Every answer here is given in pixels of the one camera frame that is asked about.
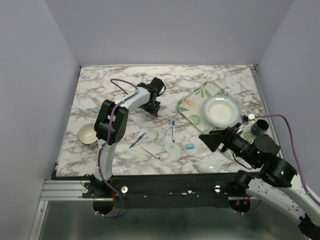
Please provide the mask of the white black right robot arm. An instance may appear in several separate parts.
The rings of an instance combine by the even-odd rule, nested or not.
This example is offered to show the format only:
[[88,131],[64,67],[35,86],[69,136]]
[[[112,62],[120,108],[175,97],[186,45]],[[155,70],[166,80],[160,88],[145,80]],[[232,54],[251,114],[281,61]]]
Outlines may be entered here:
[[320,198],[303,184],[298,171],[285,159],[278,157],[280,146],[267,134],[257,136],[252,143],[237,133],[238,126],[201,134],[199,139],[212,151],[231,150],[253,169],[254,177],[239,170],[227,184],[227,193],[247,194],[266,202],[299,221],[301,233],[311,240],[320,238]]

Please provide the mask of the white marker red tip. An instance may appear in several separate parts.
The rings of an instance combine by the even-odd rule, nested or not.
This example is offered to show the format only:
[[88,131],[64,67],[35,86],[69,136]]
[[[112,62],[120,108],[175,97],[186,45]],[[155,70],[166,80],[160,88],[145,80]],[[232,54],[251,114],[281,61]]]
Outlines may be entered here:
[[153,156],[154,158],[156,158],[156,159],[158,159],[158,160],[160,160],[160,159],[161,159],[161,157],[160,157],[160,156],[156,155],[155,153],[153,153],[153,152],[151,152],[151,151],[147,150],[146,148],[144,148],[144,147],[142,147],[142,146],[141,146],[141,149],[143,149],[146,153],[150,154],[150,155],[151,155],[151,156]]

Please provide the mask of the white marker blue end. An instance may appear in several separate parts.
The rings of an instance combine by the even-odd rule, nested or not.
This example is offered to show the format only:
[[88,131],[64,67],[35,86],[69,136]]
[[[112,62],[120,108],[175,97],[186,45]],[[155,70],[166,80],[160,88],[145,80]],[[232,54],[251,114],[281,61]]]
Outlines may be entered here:
[[175,123],[175,120],[172,121],[172,142],[175,143],[176,139],[175,139],[175,126],[176,126],[176,123]]

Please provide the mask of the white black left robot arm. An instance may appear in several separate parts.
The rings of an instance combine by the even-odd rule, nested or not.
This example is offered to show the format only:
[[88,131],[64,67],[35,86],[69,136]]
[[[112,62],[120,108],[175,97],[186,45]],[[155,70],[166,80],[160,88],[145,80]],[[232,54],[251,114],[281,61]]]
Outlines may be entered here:
[[94,184],[93,191],[101,198],[110,194],[111,185],[106,181],[113,176],[115,150],[125,135],[129,114],[141,108],[157,117],[161,104],[157,101],[157,97],[166,90],[164,82],[157,77],[153,78],[150,83],[139,83],[138,85],[122,79],[120,82],[133,86],[134,90],[118,101],[106,99],[100,107],[94,124],[98,140],[98,155],[93,175],[99,181]]

